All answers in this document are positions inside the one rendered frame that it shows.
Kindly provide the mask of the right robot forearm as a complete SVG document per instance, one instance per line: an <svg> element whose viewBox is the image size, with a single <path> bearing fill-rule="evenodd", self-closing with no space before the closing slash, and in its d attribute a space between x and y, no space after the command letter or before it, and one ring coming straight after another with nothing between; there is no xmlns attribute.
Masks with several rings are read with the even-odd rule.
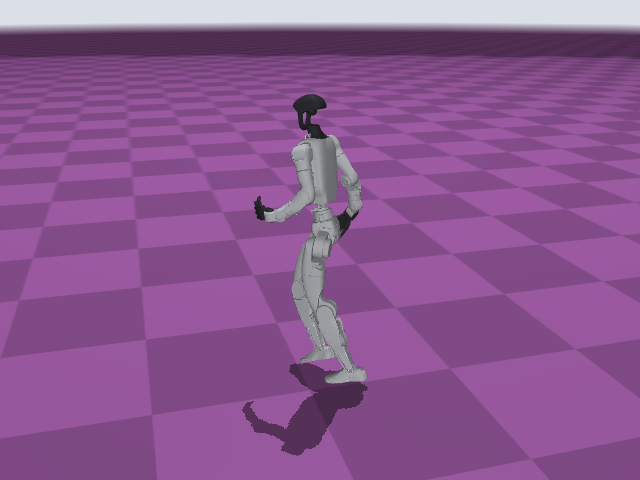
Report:
<svg viewBox="0 0 640 480"><path fill-rule="evenodd" d="M358 181L358 183L356 183L355 185L351 186L350 188L347 188L347 194L348 194L348 208L346 209L346 213L352 217L356 212L360 212L360 209L362 209L362 202L361 202L361 183L360 180Z"/></svg>

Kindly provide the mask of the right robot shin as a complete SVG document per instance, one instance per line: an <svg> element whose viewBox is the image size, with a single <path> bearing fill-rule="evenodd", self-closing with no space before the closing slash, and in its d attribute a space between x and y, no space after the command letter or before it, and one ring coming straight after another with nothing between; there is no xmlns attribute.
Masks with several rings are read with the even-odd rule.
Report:
<svg viewBox="0 0 640 480"><path fill-rule="evenodd" d="M296 298L294 295L293 295L293 299L294 299L297 311L299 313L299 316L302 320L302 323L306 327L308 334L311 338L311 341L314 344L315 351L316 350L319 351L320 348L322 350L323 349L322 345L326 347L325 341L315 322L315 319L312 314L313 310L308 302L308 299L307 298L299 299L299 298ZM315 344L317 345L317 347Z"/></svg>

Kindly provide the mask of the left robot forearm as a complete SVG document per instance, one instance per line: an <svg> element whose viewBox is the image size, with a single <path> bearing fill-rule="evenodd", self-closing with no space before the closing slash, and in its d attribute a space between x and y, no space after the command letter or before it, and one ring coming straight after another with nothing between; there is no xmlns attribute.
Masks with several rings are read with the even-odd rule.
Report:
<svg viewBox="0 0 640 480"><path fill-rule="evenodd" d="M300 191L297 195L282 206L274 209L273 212L264 212L266 222L284 222L287 218L301 213L302 208L308 203L309 195L305 191Z"/></svg>

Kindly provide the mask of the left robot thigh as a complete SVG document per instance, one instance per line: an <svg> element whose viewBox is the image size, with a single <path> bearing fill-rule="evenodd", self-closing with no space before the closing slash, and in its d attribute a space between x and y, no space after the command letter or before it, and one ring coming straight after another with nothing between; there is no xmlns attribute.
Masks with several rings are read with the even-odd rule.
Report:
<svg viewBox="0 0 640 480"><path fill-rule="evenodd" d="M337 304L323 296L326 266L322 259L328 259L331 250L332 240L329 232L319 230L316 236L309 237L303 253L302 279L306 297L314 314L316 315L319 306L327 305L332 308L336 317L338 314Z"/></svg>

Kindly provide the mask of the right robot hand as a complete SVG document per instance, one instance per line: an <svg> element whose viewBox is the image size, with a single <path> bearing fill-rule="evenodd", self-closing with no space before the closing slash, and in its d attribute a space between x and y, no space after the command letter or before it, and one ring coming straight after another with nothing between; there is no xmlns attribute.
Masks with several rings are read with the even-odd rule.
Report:
<svg viewBox="0 0 640 480"><path fill-rule="evenodd" d="M348 208L348 207L347 207ZM346 208L346 209L347 209ZM346 232L346 230L349 228L351 220L354 220L354 218L358 215L359 212L356 212L352 217L350 217L347 213L346 210L343 212L343 214L337 215L339 224L340 224L340 238L344 235L344 233ZM339 239L340 239L339 238Z"/></svg>

